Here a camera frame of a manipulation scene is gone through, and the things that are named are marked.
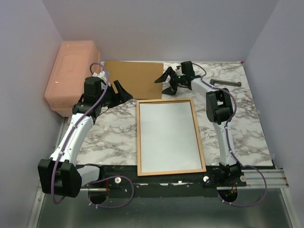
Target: marble table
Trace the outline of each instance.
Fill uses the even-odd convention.
[[[176,68],[178,63],[164,63]],[[243,164],[273,166],[264,133],[259,121],[252,94],[241,63],[201,63],[207,71],[205,80],[220,79],[241,82],[241,87],[227,87],[237,100],[237,113],[232,120],[232,136],[236,156]],[[194,67],[197,75],[203,72]],[[219,145],[212,123],[206,116],[206,101],[200,94],[179,88],[174,97],[192,97],[195,104],[199,132],[206,165],[218,165]],[[109,109],[98,117],[95,125],[87,134],[77,157],[78,164],[136,165],[136,100]]]

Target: gray floor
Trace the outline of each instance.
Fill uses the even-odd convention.
[[[259,199],[264,190],[241,190],[236,202]],[[126,199],[108,199],[119,205]],[[250,208],[235,208],[218,198],[135,198],[121,209],[95,209],[87,192],[54,205],[46,195],[39,228],[288,228],[291,227],[280,189],[270,190],[265,201]]]

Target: white board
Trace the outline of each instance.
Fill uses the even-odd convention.
[[[191,99],[137,103],[138,174],[206,171]]]

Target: wooden board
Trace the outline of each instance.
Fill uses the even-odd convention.
[[[134,99],[162,98],[162,83],[154,81],[162,75],[163,63],[105,61],[104,66],[110,72],[110,83],[119,80]]]
[[[137,101],[138,176],[205,172],[191,98]]]

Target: white knob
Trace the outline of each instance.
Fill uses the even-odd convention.
[[[115,178],[115,183],[119,184],[120,182],[122,182],[122,179],[120,177],[116,177]]]

